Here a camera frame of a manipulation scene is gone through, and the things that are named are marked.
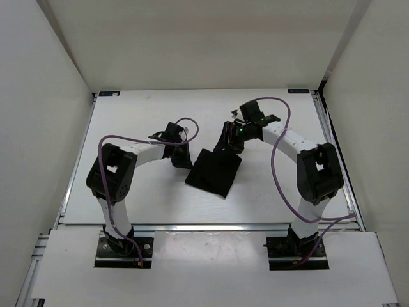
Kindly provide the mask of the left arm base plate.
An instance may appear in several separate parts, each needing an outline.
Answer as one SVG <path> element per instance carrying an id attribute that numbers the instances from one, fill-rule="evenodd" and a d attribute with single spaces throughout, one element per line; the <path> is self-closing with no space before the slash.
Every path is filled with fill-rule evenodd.
<path id="1" fill-rule="evenodd" d="M 96 248 L 95 268 L 150 269 L 153 260 L 153 237 L 135 237 L 141 250 L 143 262 L 139 261 L 139 253 L 132 243 L 125 250 L 110 244 L 104 234 L 99 235 Z"/>

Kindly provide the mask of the black skirt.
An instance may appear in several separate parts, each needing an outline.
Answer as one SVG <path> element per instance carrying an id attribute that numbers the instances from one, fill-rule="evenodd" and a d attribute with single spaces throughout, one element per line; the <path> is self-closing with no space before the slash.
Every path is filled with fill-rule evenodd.
<path id="1" fill-rule="evenodd" d="M 185 179 L 189 186 L 226 198 L 242 159 L 202 149 Z"/>

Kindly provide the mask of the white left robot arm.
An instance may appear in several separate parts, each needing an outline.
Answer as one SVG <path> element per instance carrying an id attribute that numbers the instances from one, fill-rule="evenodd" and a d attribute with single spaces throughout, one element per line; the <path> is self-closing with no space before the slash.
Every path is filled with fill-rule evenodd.
<path id="1" fill-rule="evenodd" d="M 134 143 L 122 147 L 106 143 L 98 149 L 86 185 L 101 205 L 105 219 L 104 234 L 120 256 L 129 255 L 134 248 L 134 231 L 125 206 L 134 171 L 139 166 L 162 159 L 170 159 L 175 168 L 193 167 L 187 143 Z"/>

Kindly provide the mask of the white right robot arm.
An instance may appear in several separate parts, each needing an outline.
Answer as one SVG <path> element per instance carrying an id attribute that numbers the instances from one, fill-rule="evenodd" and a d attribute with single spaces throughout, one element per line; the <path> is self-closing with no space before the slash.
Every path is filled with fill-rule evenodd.
<path id="1" fill-rule="evenodd" d="M 224 122 L 214 151 L 240 154 L 244 143 L 253 139 L 272 145 L 272 155 L 279 150 L 296 164 L 300 203 L 291 209 L 295 218 L 288 228 L 287 248 L 293 255 L 303 255 L 317 240 L 326 206 L 344 185 L 335 147 L 309 141 L 270 115 L 255 122 Z"/>

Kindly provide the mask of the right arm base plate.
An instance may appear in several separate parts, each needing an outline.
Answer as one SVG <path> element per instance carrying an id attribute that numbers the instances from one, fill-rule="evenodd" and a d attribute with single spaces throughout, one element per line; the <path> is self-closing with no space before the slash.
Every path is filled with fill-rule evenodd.
<path id="1" fill-rule="evenodd" d="M 267 237 L 264 247 L 267 248 L 270 271 L 329 270 L 325 245 L 322 240 L 307 243 L 298 250 L 292 250 L 287 237 Z"/>

